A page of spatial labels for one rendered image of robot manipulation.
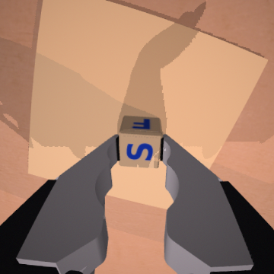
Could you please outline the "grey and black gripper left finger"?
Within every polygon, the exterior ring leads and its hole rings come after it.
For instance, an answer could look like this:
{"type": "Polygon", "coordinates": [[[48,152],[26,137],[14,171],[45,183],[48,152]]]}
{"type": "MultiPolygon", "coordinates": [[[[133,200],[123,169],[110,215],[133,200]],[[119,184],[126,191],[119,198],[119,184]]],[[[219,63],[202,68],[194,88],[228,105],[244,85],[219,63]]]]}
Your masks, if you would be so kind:
{"type": "Polygon", "coordinates": [[[115,134],[0,225],[0,274],[94,274],[107,257],[105,196],[120,161],[115,134]]]}

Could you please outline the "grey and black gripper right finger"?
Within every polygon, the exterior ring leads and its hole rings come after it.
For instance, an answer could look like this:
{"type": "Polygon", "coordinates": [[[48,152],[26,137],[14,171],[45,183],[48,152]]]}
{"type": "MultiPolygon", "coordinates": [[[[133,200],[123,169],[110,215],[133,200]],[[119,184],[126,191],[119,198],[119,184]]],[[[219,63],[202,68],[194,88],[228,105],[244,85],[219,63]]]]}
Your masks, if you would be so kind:
{"type": "Polygon", "coordinates": [[[229,183],[169,135],[164,260],[177,274],[274,274],[274,229],[229,183]]]}

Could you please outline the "tan flat mat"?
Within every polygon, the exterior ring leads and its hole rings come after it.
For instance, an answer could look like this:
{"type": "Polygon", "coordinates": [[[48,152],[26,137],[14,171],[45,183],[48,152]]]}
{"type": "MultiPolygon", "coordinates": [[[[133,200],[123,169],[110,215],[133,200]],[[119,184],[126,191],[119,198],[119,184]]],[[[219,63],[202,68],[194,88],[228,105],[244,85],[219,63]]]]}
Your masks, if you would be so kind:
{"type": "MultiPolygon", "coordinates": [[[[56,179],[124,116],[161,119],[208,169],[268,59],[107,0],[43,0],[33,74],[28,173],[56,179]]],[[[167,209],[166,165],[112,167],[107,193],[167,209]]]]}

